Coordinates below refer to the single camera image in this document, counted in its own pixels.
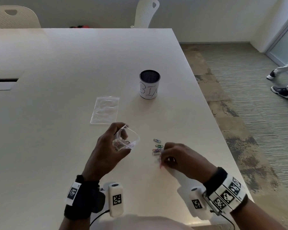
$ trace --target wire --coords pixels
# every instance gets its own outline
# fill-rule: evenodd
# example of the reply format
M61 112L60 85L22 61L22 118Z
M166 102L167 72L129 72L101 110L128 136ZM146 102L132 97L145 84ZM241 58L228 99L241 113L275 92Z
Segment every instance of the wire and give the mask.
M222 214L221 214L221 216L222 217L224 217L227 221L229 221L230 222L230 224L232 224L232 226L233 226L233 230L236 230L236 226L234 225L234 223L232 223L226 216L223 216Z
M93 223L95 220L97 220L100 216L102 216L103 214L108 213L108 212L110 212L110 210L107 210L107 211L101 213L99 216L97 216L97 217L92 221L92 223Z

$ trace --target white chair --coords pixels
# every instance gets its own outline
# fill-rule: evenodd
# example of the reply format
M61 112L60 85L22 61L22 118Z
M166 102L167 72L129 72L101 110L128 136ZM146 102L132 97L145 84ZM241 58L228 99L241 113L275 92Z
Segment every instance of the white chair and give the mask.
M131 28L148 28L159 5L158 0L140 0L135 13L134 26Z
M0 5L0 28L41 28L41 25L31 9L18 5Z

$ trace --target chair handle hole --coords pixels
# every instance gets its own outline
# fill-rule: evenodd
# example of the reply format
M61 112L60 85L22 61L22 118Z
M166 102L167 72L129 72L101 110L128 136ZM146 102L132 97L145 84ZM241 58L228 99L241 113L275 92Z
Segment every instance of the chair handle hole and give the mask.
M17 10L16 10L16 9L6 9L6 10L4 10L4 11L5 11L5 13L6 13L7 15L11 15L11 16L14 16L14 15L17 14Z

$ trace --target black sneaker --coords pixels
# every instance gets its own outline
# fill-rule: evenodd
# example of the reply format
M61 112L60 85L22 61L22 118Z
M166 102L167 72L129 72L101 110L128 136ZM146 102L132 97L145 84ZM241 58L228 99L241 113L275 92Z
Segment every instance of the black sneaker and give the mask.
M288 90L286 88L278 88L278 87L275 87L275 86L272 86L271 90L280 95L281 97L285 97L288 99Z
M269 79L270 81L273 80L276 77L274 70L266 77L267 79Z

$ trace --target door frame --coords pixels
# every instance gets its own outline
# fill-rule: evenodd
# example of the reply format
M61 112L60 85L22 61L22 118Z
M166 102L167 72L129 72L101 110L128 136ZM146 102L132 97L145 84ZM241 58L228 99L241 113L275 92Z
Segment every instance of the door frame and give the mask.
M279 40L286 34L286 32L288 31L288 25L286 26L286 28L282 31L282 33L276 38L276 40L272 43L272 45L268 48L268 50L266 51L265 55L267 57L269 57L273 62L275 62L278 66L282 67L285 64L280 61L278 58L276 58L270 51L274 48L274 46L279 42Z

